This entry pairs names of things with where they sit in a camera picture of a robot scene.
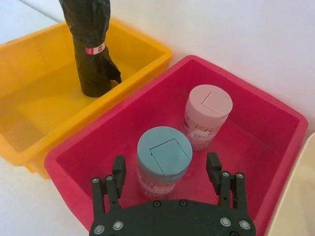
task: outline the jar lid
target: jar lid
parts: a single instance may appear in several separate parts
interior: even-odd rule
[[[141,166],[159,176],[182,173],[192,159],[191,144],[186,136],[165,126],[146,131],[138,142],[137,152]]]
[[[232,99],[223,89],[199,85],[189,94],[186,113],[198,125],[217,127],[224,123],[232,107]]]

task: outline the yellow bin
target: yellow bin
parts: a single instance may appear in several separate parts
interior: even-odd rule
[[[101,98],[80,89],[65,23],[0,45],[0,156],[49,178],[46,154],[162,73],[172,53],[112,19],[106,36],[123,82]]]

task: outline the plastic bin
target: plastic bin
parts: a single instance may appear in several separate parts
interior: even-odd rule
[[[0,45],[0,156],[49,178],[46,154],[163,72],[172,55],[114,19],[106,44],[123,82],[99,99],[81,92],[65,23]]]
[[[189,56],[55,148],[45,166],[64,201],[90,229],[93,177],[111,172],[117,154],[126,156],[123,207],[146,200],[136,188],[136,147],[155,126],[181,129],[192,88],[212,84],[233,100],[233,110],[209,148],[195,152],[173,199],[218,202],[206,174],[206,153],[218,153],[223,168],[247,175],[250,216],[258,236],[265,233],[273,209],[299,151],[308,123],[271,95],[200,58]]]
[[[315,235],[315,133],[306,141],[283,191],[268,236]]]

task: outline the white wall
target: white wall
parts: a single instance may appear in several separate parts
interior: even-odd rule
[[[0,0],[0,22],[0,44],[56,23],[18,0]]]
[[[62,20],[58,0],[21,0]],[[113,16],[198,55],[304,114],[315,132],[313,0],[112,0]]]

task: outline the sticker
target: sticker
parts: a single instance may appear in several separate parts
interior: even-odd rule
[[[175,187],[174,183],[173,184],[156,183],[145,180],[145,178],[141,177],[140,173],[138,173],[138,178],[145,195],[154,199],[161,199],[167,196],[173,191]]]
[[[105,43],[102,43],[96,48],[86,48],[85,51],[89,55],[96,55],[104,51],[104,49],[105,49]]]
[[[193,122],[187,114],[185,114],[183,128],[193,149],[203,150],[210,144],[210,141],[216,136],[221,126],[215,128],[201,126]]]

